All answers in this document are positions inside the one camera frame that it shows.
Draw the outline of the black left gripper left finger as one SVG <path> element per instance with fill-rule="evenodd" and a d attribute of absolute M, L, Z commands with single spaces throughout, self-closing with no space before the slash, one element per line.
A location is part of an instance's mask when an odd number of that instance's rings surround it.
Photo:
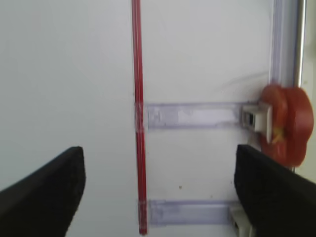
<path fill-rule="evenodd" d="M 2 237 L 64 237 L 86 184 L 82 147 L 70 147 L 0 193 Z"/>

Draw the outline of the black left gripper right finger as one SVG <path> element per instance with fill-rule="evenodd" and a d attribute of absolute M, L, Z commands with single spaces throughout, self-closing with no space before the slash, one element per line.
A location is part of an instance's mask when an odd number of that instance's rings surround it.
<path fill-rule="evenodd" d="M 258 237 L 314 237 L 316 185 L 250 145 L 238 145 L 234 185 Z"/>

